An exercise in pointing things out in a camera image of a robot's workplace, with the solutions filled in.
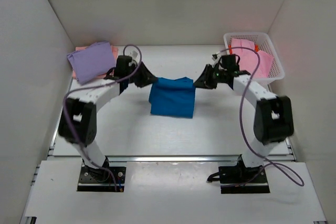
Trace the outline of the blue t-shirt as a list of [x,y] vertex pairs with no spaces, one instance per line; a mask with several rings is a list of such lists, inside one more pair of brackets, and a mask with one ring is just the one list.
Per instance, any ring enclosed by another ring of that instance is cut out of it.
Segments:
[[191,119],[194,114],[196,87],[188,77],[158,78],[152,84],[149,103],[151,114]]

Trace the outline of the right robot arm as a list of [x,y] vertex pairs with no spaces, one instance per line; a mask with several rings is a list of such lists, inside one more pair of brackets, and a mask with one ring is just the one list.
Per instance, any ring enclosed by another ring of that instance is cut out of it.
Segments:
[[196,88],[216,89],[219,83],[227,84],[255,109],[254,139],[245,140],[248,150],[241,155],[245,168],[263,165],[269,153],[294,132],[291,101],[279,97],[254,81],[246,70],[240,70],[237,55],[212,55],[214,63],[207,64],[194,82]]

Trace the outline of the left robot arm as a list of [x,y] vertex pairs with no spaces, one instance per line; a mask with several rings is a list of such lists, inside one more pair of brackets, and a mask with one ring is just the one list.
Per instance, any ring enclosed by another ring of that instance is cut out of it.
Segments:
[[64,99],[58,134],[80,154],[85,166],[106,170],[109,165],[95,138],[97,113],[112,99],[134,84],[146,87],[157,81],[142,62],[121,55],[116,66],[107,71],[100,84],[69,91]]

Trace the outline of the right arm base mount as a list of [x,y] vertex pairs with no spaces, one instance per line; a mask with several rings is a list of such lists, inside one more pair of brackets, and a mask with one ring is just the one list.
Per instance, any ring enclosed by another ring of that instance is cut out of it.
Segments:
[[234,166],[219,166],[218,172],[209,175],[206,182],[219,182],[221,194],[268,194],[266,172],[261,168],[247,168],[239,160]]

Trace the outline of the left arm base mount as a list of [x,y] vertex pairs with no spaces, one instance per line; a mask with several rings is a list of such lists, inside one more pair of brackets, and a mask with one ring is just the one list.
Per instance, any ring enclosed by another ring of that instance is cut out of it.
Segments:
[[124,183],[127,168],[125,166],[107,166],[107,161],[104,167],[110,172],[101,169],[95,169],[82,163],[77,191],[80,192],[124,192]]

